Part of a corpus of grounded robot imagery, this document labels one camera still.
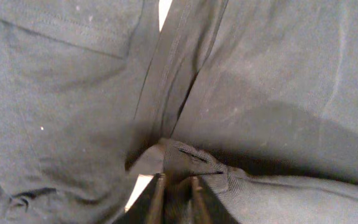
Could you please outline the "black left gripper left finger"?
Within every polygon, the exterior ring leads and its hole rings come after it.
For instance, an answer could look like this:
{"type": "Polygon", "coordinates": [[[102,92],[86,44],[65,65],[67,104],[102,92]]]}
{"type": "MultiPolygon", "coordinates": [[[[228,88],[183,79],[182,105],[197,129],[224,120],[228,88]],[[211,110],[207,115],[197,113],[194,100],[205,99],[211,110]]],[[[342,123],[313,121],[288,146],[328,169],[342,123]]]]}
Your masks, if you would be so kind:
{"type": "Polygon", "coordinates": [[[155,174],[132,207],[113,224],[162,224],[166,176],[155,174]]]}

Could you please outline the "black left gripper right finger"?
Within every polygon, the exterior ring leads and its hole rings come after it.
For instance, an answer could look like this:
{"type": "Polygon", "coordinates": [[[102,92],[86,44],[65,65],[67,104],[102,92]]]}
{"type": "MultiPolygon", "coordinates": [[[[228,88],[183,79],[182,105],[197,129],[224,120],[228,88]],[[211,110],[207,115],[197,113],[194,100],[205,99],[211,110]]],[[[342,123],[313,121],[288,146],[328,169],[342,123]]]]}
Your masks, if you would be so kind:
{"type": "Polygon", "coordinates": [[[191,178],[193,223],[239,224],[201,177],[191,178]]]}

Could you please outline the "black polo shirt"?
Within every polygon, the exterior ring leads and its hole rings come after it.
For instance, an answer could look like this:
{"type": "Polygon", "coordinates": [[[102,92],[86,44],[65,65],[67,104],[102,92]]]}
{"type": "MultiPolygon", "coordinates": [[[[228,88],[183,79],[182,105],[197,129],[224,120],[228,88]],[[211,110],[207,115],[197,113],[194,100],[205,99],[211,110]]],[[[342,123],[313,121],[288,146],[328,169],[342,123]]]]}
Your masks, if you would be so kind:
{"type": "Polygon", "coordinates": [[[358,223],[358,1],[173,1],[135,119],[167,223],[358,223]]]}

